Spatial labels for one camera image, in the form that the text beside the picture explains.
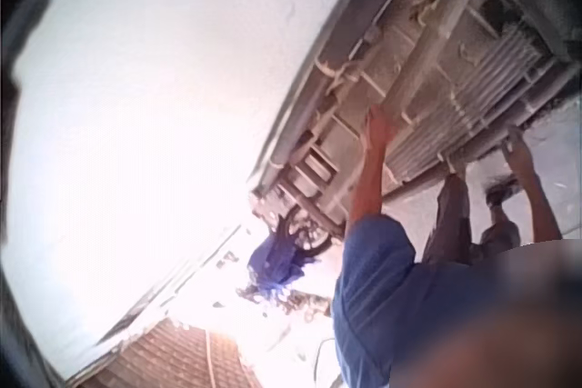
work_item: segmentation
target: raised arm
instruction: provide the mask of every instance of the raised arm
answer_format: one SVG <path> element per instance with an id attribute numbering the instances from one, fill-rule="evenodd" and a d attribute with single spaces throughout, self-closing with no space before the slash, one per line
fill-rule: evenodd
<path id="1" fill-rule="evenodd" d="M 503 144 L 502 150 L 509 168 L 523 186 L 527 199 L 529 199 L 534 227 L 534 243 L 561 240 L 562 233 L 557 227 L 556 217 L 536 174 L 531 151 L 519 129 L 509 128 L 508 144 Z"/>
<path id="2" fill-rule="evenodd" d="M 363 137 L 364 165 L 354 190 L 347 232 L 360 218 L 368 214 L 380 214 L 382 210 L 382 166 L 386 146 L 393 137 L 394 130 L 388 124 L 382 108 L 377 104 L 372 105 Z"/>

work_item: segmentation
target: person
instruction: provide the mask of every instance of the person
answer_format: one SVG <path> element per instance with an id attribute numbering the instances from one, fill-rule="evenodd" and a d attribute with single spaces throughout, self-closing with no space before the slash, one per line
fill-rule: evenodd
<path id="1" fill-rule="evenodd" d="M 438 197 L 435 229 L 422 261 L 415 263 L 403 226 L 381 214 L 382 166 L 394 134 L 382 109 L 373 106 L 332 305 L 345 382 L 352 388 L 395 381 L 423 388 L 542 386 L 540 374 L 555 369 L 550 365 L 555 355 L 545 347 L 531 356 L 528 344 L 549 342 L 557 325 L 570 324 L 541 307 L 523 318 L 520 304 L 485 317 L 500 300 L 486 261 L 519 246 L 517 227 L 502 207 L 515 184 L 487 192 L 493 223 L 481 244 L 471 244 L 464 172 L 451 174 Z M 503 154 L 529 200 L 534 241 L 561 239 L 532 154 L 516 128 L 509 130 Z M 524 365 L 537 370 L 517 379 L 510 370 Z"/>

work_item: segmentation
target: blue shirt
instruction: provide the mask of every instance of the blue shirt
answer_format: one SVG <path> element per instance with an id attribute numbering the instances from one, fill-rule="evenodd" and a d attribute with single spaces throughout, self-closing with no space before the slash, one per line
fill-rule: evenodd
<path id="1" fill-rule="evenodd" d="M 332 306 L 337 357 L 351 388 L 385 386 L 405 362 L 447 329 L 480 314 L 492 278 L 461 264 L 415 264 L 402 225 L 370 215 L 350 229 Z"/>

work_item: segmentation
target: hand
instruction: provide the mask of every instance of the hand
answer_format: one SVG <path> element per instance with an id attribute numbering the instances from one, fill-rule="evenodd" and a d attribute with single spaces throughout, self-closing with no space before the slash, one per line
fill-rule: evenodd
<path id="1" fill-rule="evenodd" d="M 387 117 L 379 104 L 373 104 L 366 116 L 366 128 L 362 136 L 365 150 L 381 150 L 386 146 L 396 132 L 388 123 Z"/>
<path id="2" fill-rule="evenodd" d="M 509 168 L 522 186 L 535 180 L 534 159 L 524 141 L 522 132 L 517 127 L 509 127 L 508 139 L 501 145 L 501 151 Z"/>

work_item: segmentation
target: man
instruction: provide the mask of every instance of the man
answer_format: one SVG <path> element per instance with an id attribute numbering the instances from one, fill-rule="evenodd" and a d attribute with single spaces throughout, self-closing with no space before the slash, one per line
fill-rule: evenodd
<path id="1" fill-rule="evenodd" d="M 344 380 L 352 388 L 385 386 L 388 381 L 391 386 L 398 381 L 423 388 L 534 386 L 529 379 L 507 379 L 512 374 L 507 369 L 532 365 L 551 373 L 555 367 L 538 361 L 553 362 L 554 355 L 544 356 L 553 349 L 542 347 L 545 352 L 532 358 L 522 340 L 547 342 L 556 326 L 570 324 L 561 318 L 558 322 L 543 308 L 524 318 L 520 305 L 484 317 L 496 307 L 499 290 L 483 267 L 488 262 L 477 261 L 519 246 L 517 227 L 501 206 L 511 185 L 487 194 L 493 224 L 481 244 L 471 244 L 467 185 L 462 174 L 451 174 L 438 197 L 435 230 L 422 262 L 415 264 L 415 250 L 403 227 L 381 214 L 382 165 L 393 136 L 381 108 L 373 106 L 333 303 Z M 535 242 L 561 239 L 532 155 L 517 129 L 510 130 L 503 152 L 527 194 Z M 543 379 L 534 375 L 537 382 Z"/>

